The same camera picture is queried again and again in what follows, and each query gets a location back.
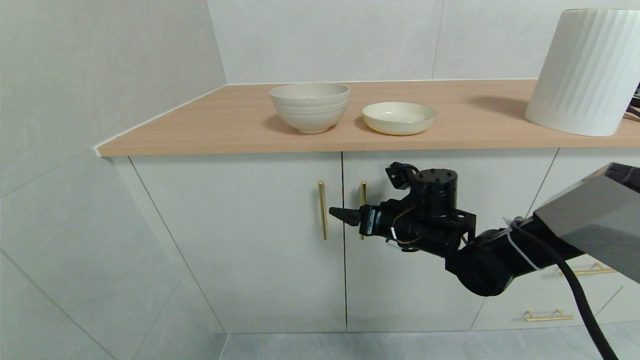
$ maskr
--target white lampshade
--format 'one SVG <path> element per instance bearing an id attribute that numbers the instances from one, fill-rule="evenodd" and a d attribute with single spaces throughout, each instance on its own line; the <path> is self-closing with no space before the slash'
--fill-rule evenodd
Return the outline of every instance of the white lampshade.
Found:
<path id="1" fill-rule="evenodd" d="M 551 129 L 613 135 L 640 83 L 640 10 L 565 10 L 525 117 Z"/>

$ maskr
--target ceramic bowl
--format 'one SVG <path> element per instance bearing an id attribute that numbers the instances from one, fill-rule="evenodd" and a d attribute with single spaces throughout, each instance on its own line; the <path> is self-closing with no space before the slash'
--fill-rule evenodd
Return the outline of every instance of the ceramic bowl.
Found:
<path id="1" fill-rule="evenodd" d="M 429 106 L 410 102 L 379 102 L 362 109 L 365 124 L 390 135 L 413 135 L 425 131 L 437 112 Z"/>
<path id="2" fill-rule="evenodd" d="M 302 133 L 316 134 L 338 123 L 350 91 L 336 83 L 299 83 L 279 86 L 269 94 L 284 122 Z"/>

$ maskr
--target gold handle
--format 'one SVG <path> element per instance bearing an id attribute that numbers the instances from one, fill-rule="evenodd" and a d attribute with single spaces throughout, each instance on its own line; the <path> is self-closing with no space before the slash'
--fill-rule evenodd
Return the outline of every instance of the gold handle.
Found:
<path id="1" fill-rule="evenodd" d="M 588 269 L 588 270 L 575 270 L 573 273 L 575 275 L 596 275 L 596 274 L 612 274 L 614 272 L 617 272 L 617 271 L 613 270 L 612 268 L 604 267 L 604 265 L 599 261 L 596 261 L 595 266 L 597 266 L 598 268 L 597 269 Z"/>
<path id="2" fill-rule="evenodd" d="M 360 183 L 360 205 L 367 204 L 367 182 L 362 181 Z M 360 235 L 360 239 L 364 240 L 364 235 Z"/>
<path id="3" fill-rule="evenodd" d="M 524 318 L 526 322 L 547 322 L 553 320 L 573 320 L 573 315 L 565 315 L 562 310 L 556 309 L 556 313 L 560 315 L 556 316 L 534 316 L 531 310 L 527 310 L 527 314 L 529 314 L 528 318 Z"/>
<path id="4" fill-rule="evenodd" d="M 318 192 L 320 194 L 320 214 L 322 216 L 322 236 L 326 240 L 329 227 L 326 223 L 326 198 L 324 196 L 324 181 L 318 181 Z"/>

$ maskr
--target robotic arm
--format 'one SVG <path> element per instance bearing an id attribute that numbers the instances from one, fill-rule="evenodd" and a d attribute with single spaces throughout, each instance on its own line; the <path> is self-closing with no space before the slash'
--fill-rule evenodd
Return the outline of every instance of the robotic arm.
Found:
<path id="1" fill-rule="evenodd" d="M 562 270 L 562 263 L 569 269 L 564 261 L 583 254 L 640 282 L 640 168 L 610 163 L 550 199 L 532 217 L 477 236 L 476 216 L 456 207 L 455 171 L 420 171 L 395 162 L 386 172 L 394 188 L 410 189 L 406 197 L 360 209 L 330 208 L 329 213 L 359 226 L 362 235 L 395 241 L 405 252 L 444 258 L 445 269 L 475 294 L 499 295 L 519 276 L 556 264 Z M 568 281 L 575 279 L 573 272 L 565 275 Z M 580 294 L 570 284 L 580 305 Z M 615 359 L 604 349 L 608 343 L 590 309 L 589 321 L 582 310 L 584 306 L 580 313 L 600 353 Z"/>

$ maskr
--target drawer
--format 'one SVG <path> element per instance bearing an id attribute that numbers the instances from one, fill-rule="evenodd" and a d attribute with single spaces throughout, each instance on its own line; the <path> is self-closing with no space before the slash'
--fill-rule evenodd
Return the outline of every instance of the drawer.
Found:
<path id="1" fill-rule="evenodd" d="M 596 315 L 600 323 L 640 320 L 640 284 L 631 280 Z"/>
<path id="2" fill-rule="evenodd" d="M 589 255 L 582 255 L 571 259 L 567 261 L 567 264 L 573 269 L 582 287 L 585 289 L 599 288 L 610 284 L 615 284 L 618 286 L 618 289 L 620 289 L 620 287 L 628 281 L 625 276 Z M 531 287 L 560 285 L 568 287 L 568 283 L 558 266 L 553 265 L 515 279 L 511 285 L 509 285 L 509 289 L 513 288 L 513 290 L 526 291 L 527 288 Z"/>
<path id="3" fill-rule="evenodd" d="M 593 313 L 597 314 L 620 288 L 616 283 L 584 287 Z M 533 329 L 583 323 L 571 289 L 565 281 L 564 284 L 531 286 L 527 289 L 509 287 L 501 295 L 488 297 L 471 329 Z"/>

